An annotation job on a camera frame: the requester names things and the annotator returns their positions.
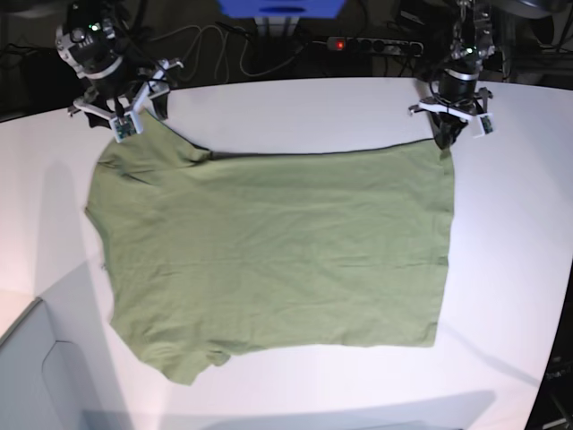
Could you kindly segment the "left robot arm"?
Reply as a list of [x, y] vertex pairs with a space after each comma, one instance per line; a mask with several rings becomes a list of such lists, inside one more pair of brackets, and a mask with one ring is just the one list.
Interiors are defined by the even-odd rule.
[[492, 93], [477, 82], [483, 61], [495, 52], [491, 7], [484, 1], [457, 1], [449, 52], [432, 71], [430, 92], [439, 112], [432, 112], [434, 139], [449, 149], [470, 122], [488, 111]]

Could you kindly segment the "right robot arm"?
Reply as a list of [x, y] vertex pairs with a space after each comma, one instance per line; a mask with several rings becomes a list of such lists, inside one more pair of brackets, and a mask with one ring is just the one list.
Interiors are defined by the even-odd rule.
[[117, 141], [143, 131], [140, 112], [149, 100], [162, 119], [178, 60], [156, 59], [136, 42], [147, 3], [140, 2], [132, 25], [122, 1], [73, 1], [56, 30], [56, 50], [84, 85], [68, 107], [83, 113], [90, 127], [106, 127]]

